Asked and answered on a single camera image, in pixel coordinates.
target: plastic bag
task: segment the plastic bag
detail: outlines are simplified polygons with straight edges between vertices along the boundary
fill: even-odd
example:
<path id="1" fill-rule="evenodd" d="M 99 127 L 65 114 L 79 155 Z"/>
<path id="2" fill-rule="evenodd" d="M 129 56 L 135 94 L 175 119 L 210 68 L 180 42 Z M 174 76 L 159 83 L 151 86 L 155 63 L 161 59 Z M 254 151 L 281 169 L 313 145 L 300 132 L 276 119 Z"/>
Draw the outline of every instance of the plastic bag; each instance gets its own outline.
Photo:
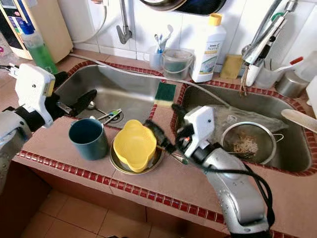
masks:
<path id="1" fill-rule="evenodd" d="M 219 142 L 228 127 L 242 121 L 259 123 L 271 132 L 288 128 L 288 125 L 279 119 L 269 118 L 255 112 L 248 112 L 234 107 L 228 108 L 222 105 L 209 106 L 214 109 L 214 132 L 210 137 L 210 142 L 212 143 Z"/>

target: dish soap bottle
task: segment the dish soap bottle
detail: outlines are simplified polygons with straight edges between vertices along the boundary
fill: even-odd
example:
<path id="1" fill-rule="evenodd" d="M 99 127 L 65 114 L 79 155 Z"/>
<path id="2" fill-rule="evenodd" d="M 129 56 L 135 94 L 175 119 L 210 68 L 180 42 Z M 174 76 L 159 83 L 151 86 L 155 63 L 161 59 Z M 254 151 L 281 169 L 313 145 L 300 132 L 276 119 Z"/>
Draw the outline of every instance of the dish soap bottle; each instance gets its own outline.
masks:
<path id="1" fill-rule="evenodd" d="M 226 37 L 226 30 L 221 26 L 221 14 L 213 13 L 209 16 L 209 25 L 201 29 L 203 42 L 196 42 L 196 60 L 190 68 L 192 79 L 197 82 L 206 82 L 212 79 L 218 55 Z"/>
<path id="2" fill-rule="evenodd" d="M 54 64 L 48 48 L 44 44 L 42 35 L 39 32 L 35 32 L 32 25 L 23 22 L 21 26 L 23 34 L 21 38 L 27 50 L 30 52 L 36 65 L 45 69 L 51 74 L 58 73 L 57 67 Z"/>

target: sink drain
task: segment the sink drain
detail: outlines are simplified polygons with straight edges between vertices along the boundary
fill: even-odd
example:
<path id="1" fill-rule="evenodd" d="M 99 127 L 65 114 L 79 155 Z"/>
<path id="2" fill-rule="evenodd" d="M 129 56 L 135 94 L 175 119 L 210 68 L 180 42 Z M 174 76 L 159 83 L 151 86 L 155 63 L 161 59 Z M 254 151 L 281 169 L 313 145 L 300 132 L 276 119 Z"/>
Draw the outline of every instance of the sink drain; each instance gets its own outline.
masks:
<path id="1" fill-rule="evenodd" d="M 110 117 L 106 117 L 105 119 L 102 119 L 101 120 L 101 123 L 105 123 L 106 120 L 108 120 Z M 111 121 L 109 121 L 108 123 L 109 124 L 116 124 L 120 121 L 122 121 L 124 118 L 124 115 L 123 115 L 123 112 L 121 112 L 119 115 L 117 115 L 115 118 L 113 118 Z"/>

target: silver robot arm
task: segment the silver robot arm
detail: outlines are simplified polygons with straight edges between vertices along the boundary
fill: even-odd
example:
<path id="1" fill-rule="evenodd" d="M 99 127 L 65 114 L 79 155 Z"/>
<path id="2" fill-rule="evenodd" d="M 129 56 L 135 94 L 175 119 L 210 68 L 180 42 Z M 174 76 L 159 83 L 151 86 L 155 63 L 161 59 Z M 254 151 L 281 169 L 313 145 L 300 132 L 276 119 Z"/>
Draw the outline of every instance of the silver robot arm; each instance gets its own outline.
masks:
<path id="1" fill-rule="evenodd" d="M 184 118 L 185 122 L 177 131 L 176 145 L 169 141 L 158 125 L 146 121 L 158 144 L 170 154 L 176 149 L 181 151 L 207 176 L 219 198 L 232 238 L 270 238 L 269 228 L 275 221 L 270 188 L 263 178 L 238 158 L 224 151 L 219 144 L 211 145 L 208 142 L 214 130 L 213 108 L 196 107 L 188 113 L 176 104 L 172 108 L 179 120 Z M 256 180 L 261 194 L 251 184 L 250 176 Z M 267 205 L 267 214 L 263 200 Z"/>
<path id="2" fill-rule="evenodd" d="M 15 91 L 20 106 L 0 112 L 0 194 L 11 160 L 32 137 L 32 132 L 41 126 L 50 127 L 54 120 L 65 114 L 78 115 L 97 94 L 96 90 L 91 90 L 69 107 L 53 93 L 55 78 L 64 81 L 67 78 L 65 72 L 54 76 L 31 64 L 21 64 L 19 68 L 9 65 L 7 70 L 16 78 Z"/>

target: sink basin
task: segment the sink basin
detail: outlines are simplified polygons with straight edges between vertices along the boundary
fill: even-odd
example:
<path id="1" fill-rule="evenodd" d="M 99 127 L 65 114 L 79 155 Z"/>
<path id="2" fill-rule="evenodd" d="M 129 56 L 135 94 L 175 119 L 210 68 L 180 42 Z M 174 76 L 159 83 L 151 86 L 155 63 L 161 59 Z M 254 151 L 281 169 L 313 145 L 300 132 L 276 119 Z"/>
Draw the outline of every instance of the sink basin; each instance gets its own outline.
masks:
<path id="1" fill-rule="evenodd" d="M 109 125 L 123 128 L 128 120 L 144 123 L 149 118 L 159 80 L 146 75 L 134 75 L 108 66 L 91 65 L 76 71 L 55 93 L 67 105 L 72 105 L 81 95 L 97 90 L 94 99 L 98 109 L 108 113 L 122 109 L 122 113 Z M 78 118 L 103 116 L 97 110 L 84 110 Z"/>
<path id="2" fill-rule="evenodd" d="M 276 155 L 270 163 L 267 164 L 268 166 L 290 172 L 301 172 L 312 165 L 312 157 L 304 136 L 303 128 L 286 120 L 280 113 L 283 109 L 293 109 L 289 104 L 281 99 L 266 95 L 249 93 L 247 97 L 240 97 L 237 90 L 211 85 L 201 86 L 213 92 L 233 107 L 253 111 L 267 117 L 277 118 L 289 125 L 289 128 L 276 132 L 282 133 L 285 138 L 277 143 Z M 186 89 L 182 105 L 187 111 L 190 111 L 196 106 L 209 104 L 220 103 L 195 87 L 190 86 Z"/>

